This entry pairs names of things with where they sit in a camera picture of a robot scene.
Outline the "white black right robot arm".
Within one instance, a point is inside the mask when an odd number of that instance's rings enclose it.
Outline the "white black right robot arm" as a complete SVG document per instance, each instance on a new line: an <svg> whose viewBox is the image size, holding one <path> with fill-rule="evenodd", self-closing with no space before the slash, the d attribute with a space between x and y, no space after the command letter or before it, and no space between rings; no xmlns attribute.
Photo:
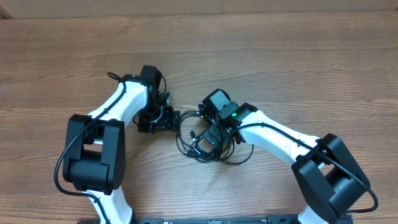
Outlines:
<svg viewBox="0 0 398 224"><path fill-rule="evenodd" d="M354 211L352 206L366 192L374 195L369 179L338 136L296 132L247 103L198 107L220 129L221 140L235 138L259 146L291 167L307 203L294 223L337 223Z"/></svg>

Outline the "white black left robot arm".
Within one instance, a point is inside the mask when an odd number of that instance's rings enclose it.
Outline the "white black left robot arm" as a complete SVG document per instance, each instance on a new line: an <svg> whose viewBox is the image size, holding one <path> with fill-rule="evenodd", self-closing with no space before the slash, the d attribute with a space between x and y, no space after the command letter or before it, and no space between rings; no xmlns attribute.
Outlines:
<svg viewBox="0 0 398 224"><path fill-rule="evenodd" d="M65 149L54 170L54 182L66 195L88 197L98 223L135 223L133 209L121 187L126 172L125 129L134 123L142 133L178 132L180 113L159 91L163 75L108 76L118 81L116 91L98 109L74 114L68 121Z"/></svg>

